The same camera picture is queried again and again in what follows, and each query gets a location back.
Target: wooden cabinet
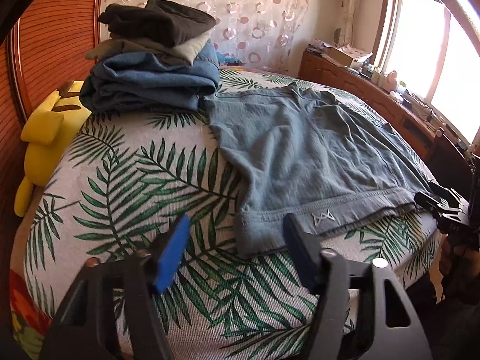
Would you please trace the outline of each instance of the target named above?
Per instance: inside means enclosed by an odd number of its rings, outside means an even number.
[[[421,158],[426,157],[435,133],[413,112],[391,99],[383,89],[344,67],[308,52],[303,53],[298,78],[339,88],[361,98],[389,122]]]

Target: stuffed toy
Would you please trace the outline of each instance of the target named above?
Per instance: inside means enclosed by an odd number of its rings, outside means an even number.
[[[23,217],[35,185],[44,187],[63,152],[91,112],[78,99],[82,81],[68,81],[52,92],[30,115],[21,140],[28,142],[25,177],[15,195],[14,210]]]

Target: blue gripper pad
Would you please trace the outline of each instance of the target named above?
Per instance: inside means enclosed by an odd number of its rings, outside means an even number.
[[[172,285],[173,275],[177,271],[189,237],[190,220],[188,216],[183,215],[174,228],[173,234],[157,263],[157,277],[154,286],[159,293],[165,292]]]

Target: leaf print bedspread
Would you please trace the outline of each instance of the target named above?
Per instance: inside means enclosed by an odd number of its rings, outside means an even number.
[[[221,71],[220,91],[285,86],[294,79]],[[374,123],[385,121],[357,97],[329,90]],[[281,359],[299,352],[316,305],[287,252],[241,259],[232,217],[244,186],[218,151],[199,112],[91,116],[60,161],[34,217],[24,259],[30,295],[53,315],[90,256],[123,259],[148,247],[180,212],[191,238],[173,285],[154,302],[177,359]],[[428,170],[415,152],[411,160]],[[344,257],[387,259],[408,287],[429,269],[439,244],[428,213],[384,218],[325,242]],[[131,353],[123,297],[115,292],[122,349]],[[352,292],[345,331],[356,321]]]

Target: cardboard box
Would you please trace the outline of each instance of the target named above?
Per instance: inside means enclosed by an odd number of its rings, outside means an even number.
[[[352,67],[352,63],[355,62],[355,60],[349,56],[348,54],[345,54],[343,51],[340,51],[334,47],[331,47],[327,51],[327,55],[337,61],[339,64],[342,66],[346,66],[348,68]]]
[[[353,69],[361,66],[371,56],[371,52],[354,48],[349,44],[339,49],[331,47],[326,54],[340,65]]]

